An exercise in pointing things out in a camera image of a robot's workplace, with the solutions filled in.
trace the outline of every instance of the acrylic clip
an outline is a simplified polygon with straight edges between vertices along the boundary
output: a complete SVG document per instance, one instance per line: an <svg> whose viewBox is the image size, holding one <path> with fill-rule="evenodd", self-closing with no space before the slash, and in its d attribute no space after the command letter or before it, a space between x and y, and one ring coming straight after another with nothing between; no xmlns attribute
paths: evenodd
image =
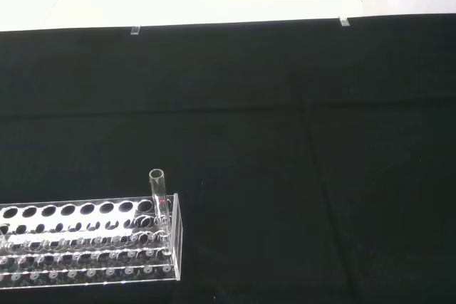
<svg viewBox="0 0 456 304"><path fill-rule="evenodd" d="M141 25L139 26L133 26L131 28L131 33L130 35L139 35L140 34L140 29L141 29Z"/></svg>
<svg viewBox="0 0 456 304"><path fill-rule="evenodd" d="M350 22L346 17L339 17L339 21L341 21L342 26L350 26Z"/></svg>

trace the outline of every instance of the black tablecloth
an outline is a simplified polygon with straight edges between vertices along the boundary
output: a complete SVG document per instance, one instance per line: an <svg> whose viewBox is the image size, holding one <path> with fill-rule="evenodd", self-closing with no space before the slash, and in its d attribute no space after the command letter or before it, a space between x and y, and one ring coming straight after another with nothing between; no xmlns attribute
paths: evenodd
<svg viewBox="0 0 456 304"><path fill-rule="evenodd" d="M456 16L0 34L0 199L180 195L182 280L2 302L453 303Z"/></svg>

